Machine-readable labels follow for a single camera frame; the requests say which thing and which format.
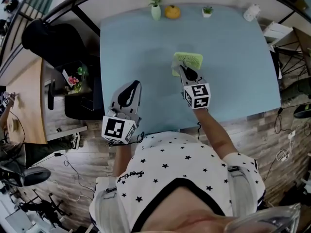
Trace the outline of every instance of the chair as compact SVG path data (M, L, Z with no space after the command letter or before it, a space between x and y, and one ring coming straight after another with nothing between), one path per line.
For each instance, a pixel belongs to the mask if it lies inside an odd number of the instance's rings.
M273 46L287 36L293 28L286 27L284 25L272 22L267 28L263 30L263 35L266 38L269 48L274 51Z
M89 71L89 87L87 94L65 96L65 114L77 120L99 120L104 116L104 102L102 95L100 59L88 54L77 30L70 24L51 26L41 19L33 20L22 35L22 44L25 49L45 59L54 68L81 61ZM48 93L48 108L53 109L53 89L63 85L65 79L55 79L60 83L51 82ZM93 102L93 111L81 105L82 100Z

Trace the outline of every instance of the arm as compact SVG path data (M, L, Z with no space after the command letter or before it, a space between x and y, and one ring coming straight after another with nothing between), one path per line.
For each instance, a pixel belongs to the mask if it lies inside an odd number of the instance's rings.
M227 132L206 109L196 109L193 111L202 125L210 144L221 159L230 153L238 152Z
M112 175L120 176L122 173L124 173L131 158L131 145L118 146Z
M4 127L6 125L6 121L8 119L9 113L10 113L10 109L14 105L15 93L11 94L8 99L9 99L9 103L6 105L6 108L5 108L2 116L0 117L0 127L2 129L4 129Z

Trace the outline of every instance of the black office chair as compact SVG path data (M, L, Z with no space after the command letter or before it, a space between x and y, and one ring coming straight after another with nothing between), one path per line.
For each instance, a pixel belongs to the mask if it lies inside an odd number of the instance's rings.
M100 58L88 54L79 33L72 25L51 26L41 19L33 20L23 32L22 44L25 49L42 57L54 68L75 61L85 64L88 68L92 91L77 96L65 96L65 114L67 117L78 120L103 118ZM48 108L51 110L53 109L53 85L55 84L51 83L48 93ZM81 105L83 99L93 102L93 111Z

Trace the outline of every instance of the small succulent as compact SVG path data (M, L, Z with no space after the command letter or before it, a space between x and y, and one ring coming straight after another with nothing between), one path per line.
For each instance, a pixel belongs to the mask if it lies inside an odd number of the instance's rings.
M212 14L213 8L207 6L207 7L203 8L203 11L204 11L205 14Z

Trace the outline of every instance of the white vase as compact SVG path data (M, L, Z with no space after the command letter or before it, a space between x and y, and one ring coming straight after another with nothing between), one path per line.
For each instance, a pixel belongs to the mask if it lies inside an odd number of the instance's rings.
M159 21L161 18L161 8L160 5L157 5L156 7L151 7L151 15L155 21Z
M204 9L202 9L202 15L204 18L209 18L212 14L204 13Z

